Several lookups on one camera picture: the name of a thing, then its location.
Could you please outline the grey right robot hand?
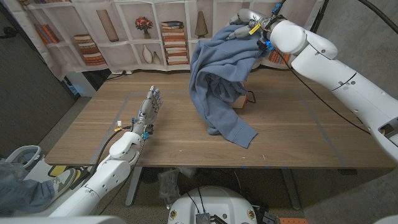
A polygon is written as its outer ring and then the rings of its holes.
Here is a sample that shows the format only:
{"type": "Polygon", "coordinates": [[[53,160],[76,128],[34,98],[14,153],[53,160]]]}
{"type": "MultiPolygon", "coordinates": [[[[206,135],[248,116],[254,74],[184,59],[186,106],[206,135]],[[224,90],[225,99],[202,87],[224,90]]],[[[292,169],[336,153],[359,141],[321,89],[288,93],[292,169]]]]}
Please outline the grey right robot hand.
{"type": "Polygon", "coordinates": [[[253,35],[258,29],[266,30],[267,26],[271,22],[270,17],[266,17],[260,12],[252,11],[250,9],[240,9],[228,22],[228,25],[244,24],[230,33],[226,40],[240,39],[253,35]]]}

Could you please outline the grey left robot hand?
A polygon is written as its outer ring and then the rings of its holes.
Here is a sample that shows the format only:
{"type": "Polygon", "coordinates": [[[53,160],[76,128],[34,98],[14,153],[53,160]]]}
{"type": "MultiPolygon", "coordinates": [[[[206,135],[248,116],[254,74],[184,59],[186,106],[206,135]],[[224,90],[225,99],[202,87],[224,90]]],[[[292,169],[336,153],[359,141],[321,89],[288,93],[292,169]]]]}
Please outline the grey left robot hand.
{"type": "Polygon", "coordinates": [[[157,119],[158,112],[162,106],[160,90],[154,85],[147,93],[146,99],[139,108],[137,118],[132,127],[132,132],[141,135],[144,132],[152,134],[153,124],[157,119]]]}

